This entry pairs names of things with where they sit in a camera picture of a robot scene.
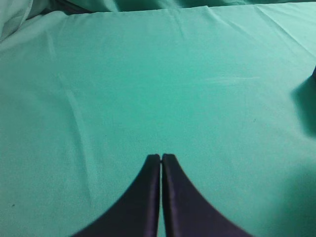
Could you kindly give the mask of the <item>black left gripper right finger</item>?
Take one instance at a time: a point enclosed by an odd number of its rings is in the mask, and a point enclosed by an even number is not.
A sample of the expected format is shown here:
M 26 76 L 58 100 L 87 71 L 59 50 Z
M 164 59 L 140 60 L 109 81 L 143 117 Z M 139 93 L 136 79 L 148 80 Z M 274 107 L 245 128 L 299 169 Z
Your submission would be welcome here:
M 195 188 L 173 154 L 162 156 L 162 207 L 167 237 L 249 237 Z

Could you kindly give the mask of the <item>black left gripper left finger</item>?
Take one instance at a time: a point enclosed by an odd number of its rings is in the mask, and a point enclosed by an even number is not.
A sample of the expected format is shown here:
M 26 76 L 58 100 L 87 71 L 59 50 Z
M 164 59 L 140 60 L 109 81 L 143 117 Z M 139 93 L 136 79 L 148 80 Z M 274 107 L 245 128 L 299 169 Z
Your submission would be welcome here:
M 148 155 L 124 194 L 75 237 L 156 237 L 160 207 L 160 157 Z

